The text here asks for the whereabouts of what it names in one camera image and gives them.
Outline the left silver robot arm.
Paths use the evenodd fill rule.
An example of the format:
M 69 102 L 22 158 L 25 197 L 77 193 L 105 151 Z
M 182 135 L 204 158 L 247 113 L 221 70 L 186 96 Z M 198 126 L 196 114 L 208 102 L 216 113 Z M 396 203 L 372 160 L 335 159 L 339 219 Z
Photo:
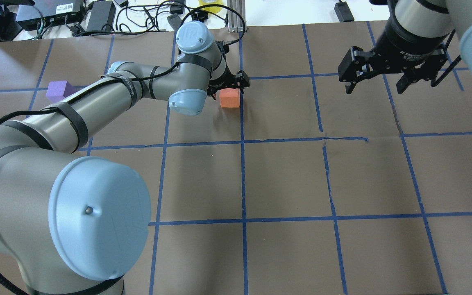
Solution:
M 231 42 L 202 22 L 178 28 L 172 67 L 117 61 L 97 82 L 37 111 L 0 118 L 0 284 L 15 295 L 123 295 L 143 253 L 149 190 L 136 170 L 77 156 L 141 99 L 195 116 L 221 89 L 250 85 Z

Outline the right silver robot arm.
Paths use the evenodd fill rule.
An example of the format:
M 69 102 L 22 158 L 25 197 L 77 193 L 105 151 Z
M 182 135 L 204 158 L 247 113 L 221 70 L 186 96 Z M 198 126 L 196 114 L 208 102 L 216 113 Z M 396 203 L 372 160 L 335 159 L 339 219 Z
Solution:
M 420 80 L 437 86 L 457 63 L 472 74 L 472 0 L 372 0 L 390 17 L 375 46 L 353 46 L 338 66 L 339 80 L 351 94 L 359 82 L 399 74 L 397 92 Z

